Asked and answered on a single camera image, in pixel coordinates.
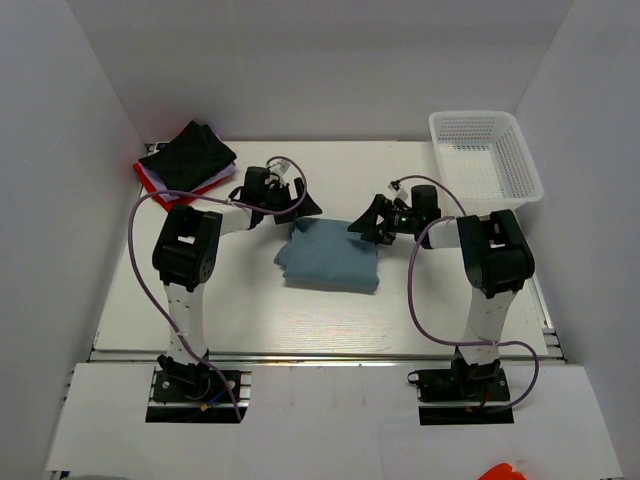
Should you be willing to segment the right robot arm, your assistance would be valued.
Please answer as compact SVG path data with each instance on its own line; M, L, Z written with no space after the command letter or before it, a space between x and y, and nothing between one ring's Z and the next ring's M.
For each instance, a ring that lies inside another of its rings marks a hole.
M408 380L424 403L471 402L484 407L510 398L499 348L507 314L535 270L533 254L515 215L499 210L485 216L442 214L441 186L390 185L394 198L374 197L348 227L374 244L390 245L399 234L413 236L413 249L460 251L471 303L460 340L449 342L454 357L446 369L414 371Z

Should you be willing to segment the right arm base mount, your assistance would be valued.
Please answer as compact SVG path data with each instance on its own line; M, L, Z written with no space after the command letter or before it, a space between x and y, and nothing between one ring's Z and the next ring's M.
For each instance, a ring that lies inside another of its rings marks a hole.
M422 369L407 374L417 390L421 426L480 426L514 423L506 375L463 382L452 369Z

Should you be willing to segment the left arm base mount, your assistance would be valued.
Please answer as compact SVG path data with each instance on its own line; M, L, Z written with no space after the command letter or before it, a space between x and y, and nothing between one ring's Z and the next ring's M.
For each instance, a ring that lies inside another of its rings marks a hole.
M251 373L223 370L227 387L213 371L200 374L195 384L156 369L147 403L149 424L239 424L250 401Z

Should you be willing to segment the teal blue t-shirt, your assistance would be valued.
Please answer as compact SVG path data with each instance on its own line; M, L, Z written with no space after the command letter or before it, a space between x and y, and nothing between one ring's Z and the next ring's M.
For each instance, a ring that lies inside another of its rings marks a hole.
M293 285L372 294L379 285L377 245L341 220L301 218L274 263Z

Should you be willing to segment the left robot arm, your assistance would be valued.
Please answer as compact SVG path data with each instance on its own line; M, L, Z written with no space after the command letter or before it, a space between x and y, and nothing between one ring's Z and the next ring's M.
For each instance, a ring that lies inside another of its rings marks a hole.
M244 183L211 211L177 205L169 211L152 254L167 296L170 341L158 358L169 384L184 398L198 401L214 391L214 373L203 363L209 349L204 338L204 284L211 278L222 236L257 227L266 216L283 224L322 213L307 193L305 177L294 179L290 193L284 156L264 167L249 167Z

